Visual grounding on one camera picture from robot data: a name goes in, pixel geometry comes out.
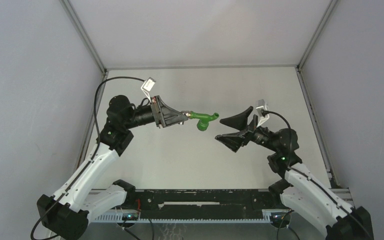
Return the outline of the silver metal elbow fitting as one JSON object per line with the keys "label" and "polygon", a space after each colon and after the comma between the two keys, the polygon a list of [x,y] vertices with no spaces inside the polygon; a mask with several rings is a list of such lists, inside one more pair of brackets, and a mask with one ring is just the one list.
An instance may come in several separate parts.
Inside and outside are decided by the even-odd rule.
{"label": "silver metal elbow fitting", "polygon": [[192,111],[182,111],[183,115],[185,115],[188,119],[192,119]]}

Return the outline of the green water faucet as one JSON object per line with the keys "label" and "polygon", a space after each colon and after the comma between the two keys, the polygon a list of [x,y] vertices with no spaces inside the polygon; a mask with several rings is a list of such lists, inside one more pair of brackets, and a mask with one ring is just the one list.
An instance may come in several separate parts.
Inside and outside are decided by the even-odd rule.
{"label": "green water faucet", "polygon": [[197,112],[190,112],[190,119],[196,119],[197,122],[197,129],[204,132],[208,129],[210,122],[215,121],[219,118],[219,114],[217,112],[213,113],[212,115],[206,114],[206,113],[197,113]]}

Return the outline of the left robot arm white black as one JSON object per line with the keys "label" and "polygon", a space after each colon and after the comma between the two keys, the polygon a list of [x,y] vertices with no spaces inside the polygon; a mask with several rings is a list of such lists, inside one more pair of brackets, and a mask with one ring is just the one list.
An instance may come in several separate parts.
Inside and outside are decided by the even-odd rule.
{"label": "left robot arm white black", "polygon": [[96,144],[88,158],[74,174],[54,192],[42,195],[37,201],[39,220],[33,226],[34,239],[39,224],[66,240],[77,240],[96,217],[110,208],[121,205],[133,207],[137,196],[125,189],[121,181],[106,191],[89,197],[89,192],[100,176],[127,149],[134,135],[132,128],[155,123],[159,128],[180,124],[194,117],[192,111],[178,111],[160,98],[150,98],[149,105],[135,106],[125,95],[117,95],[109,102],[104,128],[99,131]]}

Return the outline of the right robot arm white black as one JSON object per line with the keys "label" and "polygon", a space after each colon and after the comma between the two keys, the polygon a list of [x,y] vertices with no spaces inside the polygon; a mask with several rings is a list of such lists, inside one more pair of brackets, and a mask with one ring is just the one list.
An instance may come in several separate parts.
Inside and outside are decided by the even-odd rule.
{"label": "right robot arm white black", "polygon": [[270,186],[269,203],[296,212],[327,240],[374,239],[370,213],[362,206],[354,207],[323,185],[295,153],[299,148],[298,136],[289,122],[276,113],[286,128],[273,132],[262,126],[272,111],[261,107],[248,121],[253,109],[250,106],[239,114],[220,119],[222,125],[237,131],[219,134],[215,139],[235,153],[250,142],[273,151],[267,157],[268,165],[281,180]]}

